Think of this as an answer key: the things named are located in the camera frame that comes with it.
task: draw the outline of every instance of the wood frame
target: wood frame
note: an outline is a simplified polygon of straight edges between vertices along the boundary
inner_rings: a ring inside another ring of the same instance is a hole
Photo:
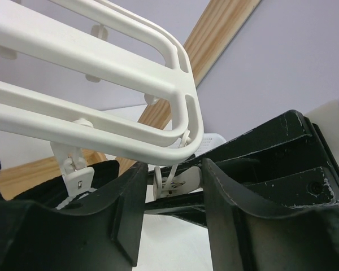
[[[210,0],[184,45],[190,58],[196,86],[260,1]],[[164,129],[170,119],[170,104],[166,100],[159,100],[155,105],[146,107],[138,122]],[[88,165],[107,160],[104,154],[89,150],[84,150],[84,156]],[[117,160],[120,163],[120,174],[135,163],[125,158]],[[12,199],[15,195],[56,176],[60,176],[60,170],[55,158],[42,159],[1,171],[0,191],[5,199]]]

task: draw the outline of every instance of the ceiling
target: ceiling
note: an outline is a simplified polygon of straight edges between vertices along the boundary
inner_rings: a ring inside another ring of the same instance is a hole
[[[112,2],[158,24],[184,43],[209,0]],[[22,0],[22,5],[86,33],[90,33],[92,26],[97,24],[47,0]],[[164,63],[160,53],[149,45],[111,29],[108,32],[108,42]],[[142,93],[103,80],[99,83],[89,82],[84,74],[23,54],[19,54],[16,60],[0,57],[0,80],[98,110],[145,104]]]

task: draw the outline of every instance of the wall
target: wall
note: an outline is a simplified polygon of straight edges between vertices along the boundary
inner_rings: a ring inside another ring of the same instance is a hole
[[[262,0],[198,88],[206,133],[227,140],[339,98],[339,0]]]
[[[184,43],[209,0],[112,0],[128,10],[153,21]],[[48,0],[22,0],[22,4],[85,33],[94,24]],[[108,29],[108,42],[152,61],[164,63],[156,49]],[[19,54],[16,60],[0,57],[0,80],[99,110],[145,104],[144,96],[106,81],[92,83],[81,73]]]

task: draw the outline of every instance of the wood grain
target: wood grain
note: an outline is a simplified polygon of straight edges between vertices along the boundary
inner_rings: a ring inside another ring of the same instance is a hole
[[[83,150],[88,165],[106,161],[104,154]],[[55,157],[0,171],[0,192],[7,200],[45,181],[61,175]]]
[[[185,42],[196,86],[203,80],[218,57],[231,42],[244,22],[261,0],[210,0],[202,16]],[[138,120],[158,129],[164,129],[171,119],[171,107],[166,100],[147,106]],[[117,158],[119,174],[135,161]]]

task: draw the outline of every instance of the wooden plank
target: wooden plank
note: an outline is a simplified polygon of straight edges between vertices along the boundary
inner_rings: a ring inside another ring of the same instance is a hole
[[[106,161],[104,154],[83,150],[88,165]],[[0,192],[7,200],[45,181],[60,176],[61,172],[55,157],[50,157],[18,167],[0,171]]]
[[[185,42],[196,86],[209,72],[218,57],[231,42],[261,0],[210,0],[202,16]],[[147,106],[139,123],[164,129],[171,119],[171,107],[166,100]],[[119,174],[135,161],[117,158]]]

